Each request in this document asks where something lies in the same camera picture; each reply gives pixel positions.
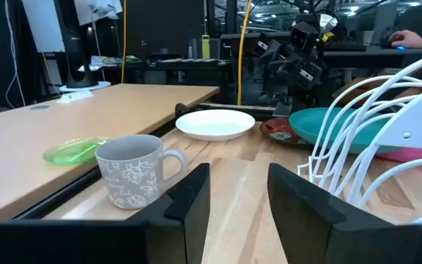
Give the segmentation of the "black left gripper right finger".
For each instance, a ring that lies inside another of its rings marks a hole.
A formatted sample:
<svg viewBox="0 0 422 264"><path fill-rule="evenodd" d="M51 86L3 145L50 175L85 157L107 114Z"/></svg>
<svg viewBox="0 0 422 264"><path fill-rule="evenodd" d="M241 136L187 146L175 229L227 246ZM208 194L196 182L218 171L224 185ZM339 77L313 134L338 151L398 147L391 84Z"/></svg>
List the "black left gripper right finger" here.
<svg viewBox="0 0 422 264"><path fill-rule="evenodd" d="M267 191L289 263L422 263L422 224L391 224L280 164Z"/></svg>

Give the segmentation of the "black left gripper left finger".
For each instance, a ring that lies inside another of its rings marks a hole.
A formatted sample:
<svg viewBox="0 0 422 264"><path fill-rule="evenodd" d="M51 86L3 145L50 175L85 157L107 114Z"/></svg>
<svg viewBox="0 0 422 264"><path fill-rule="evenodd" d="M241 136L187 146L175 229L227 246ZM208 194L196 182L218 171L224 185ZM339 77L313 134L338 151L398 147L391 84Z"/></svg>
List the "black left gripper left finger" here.
<svg viewBox="0 0 422 264"><path fill-rule="evenodd" d="M199 164L128 219L0 223L0 263L200 263L210 166Z"/></svg>

